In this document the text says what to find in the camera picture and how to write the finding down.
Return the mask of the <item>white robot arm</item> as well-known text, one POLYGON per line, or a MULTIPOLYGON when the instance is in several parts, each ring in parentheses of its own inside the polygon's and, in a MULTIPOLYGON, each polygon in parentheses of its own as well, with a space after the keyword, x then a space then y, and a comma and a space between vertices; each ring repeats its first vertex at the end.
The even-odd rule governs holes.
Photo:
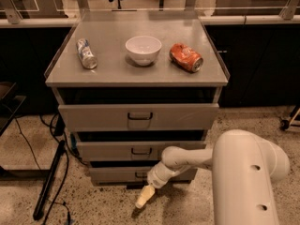
POLYGON ((289 158, 278 145, 241 129, 224 132, 212 149, 165 148, 135 206, 143 208, 171 178, 201 167, 212 172, 215 225, 279 225, 272 185, 289 173, 289 158))

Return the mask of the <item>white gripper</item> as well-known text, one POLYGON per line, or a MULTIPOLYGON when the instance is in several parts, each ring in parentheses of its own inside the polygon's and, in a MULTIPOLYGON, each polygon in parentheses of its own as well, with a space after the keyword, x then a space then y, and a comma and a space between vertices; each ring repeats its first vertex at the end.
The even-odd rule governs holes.
POLYGON ((142 209, 145 204, 154 196, 156 188, 164 187, 171 178, 177 176, 179 171, 169 169, 165 164, 159 162, 147 173, 147 183, 144 186, 135 203, 138 209, 142 209))

